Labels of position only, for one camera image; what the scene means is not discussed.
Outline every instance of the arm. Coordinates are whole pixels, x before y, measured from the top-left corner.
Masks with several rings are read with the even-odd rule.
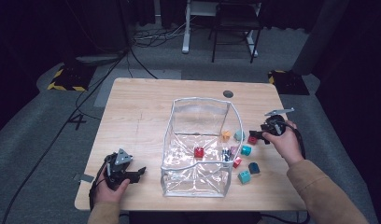
[[[288,124],[296,128],[294,123],[288,121]],[[281,136],[264,133],[263,137],[275,145],[288,163],[289,181],[316,223],[368,223],[347,195],[314,163],[302,157],[296,136],[290,128]]]
[[[94,196],[94,208],[89,216],[88,224],[118,224],[120,200],[130,180],[125,179],[121,182],[117,190],[112,190],[108,187],[103,175],[98,177],[98,183]]]

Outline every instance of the sleeve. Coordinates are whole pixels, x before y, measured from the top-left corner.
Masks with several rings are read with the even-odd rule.
[[[88,224],[119,224],[118,203],[97,203],[89,216]]]
[[[365,216],[311,161],[299,161],[287,172],[316,223],[368,223]]]

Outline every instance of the black stand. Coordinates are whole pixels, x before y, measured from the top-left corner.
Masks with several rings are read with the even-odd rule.
[[[267,76],[269,82],[275,85],[278,94],[310,95],[302,76],[296,75],[292,71],[273,70]]]

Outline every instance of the wooden table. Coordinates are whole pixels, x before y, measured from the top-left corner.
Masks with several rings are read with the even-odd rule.
[[[233,98],[225,98],[224,91]],[[260,130],[265,113],[282,109],[271,84],[190,80],[118,78],[96,135],[85,174],[96,176],[106,155],[119,148],[134,156],[127,171],[147,166],[138,184],[127,188],[121,209],[129,211],[291,211],[305,210],[304,203],[286,172],[288,166],[273,145],[259,141],[251,154],[233,169],[232,184],[224,198],[164,197],[161,187],[163,138],[173,100],[184,97],[209,97],[231,101],[249,130]],[[237,175],[255,161],[261,173],[242,185]],[[91,183],[79,186],[75,207],[89,210]]]

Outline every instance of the clear plastic bin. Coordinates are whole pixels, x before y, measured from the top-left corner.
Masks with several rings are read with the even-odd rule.
[[[244,138],[240,117],[231,102],[174,100],[163,144],[163,195],[224,197],[231,185],[233,159],[242,146],[242,141],[233,138],[235,133]]]

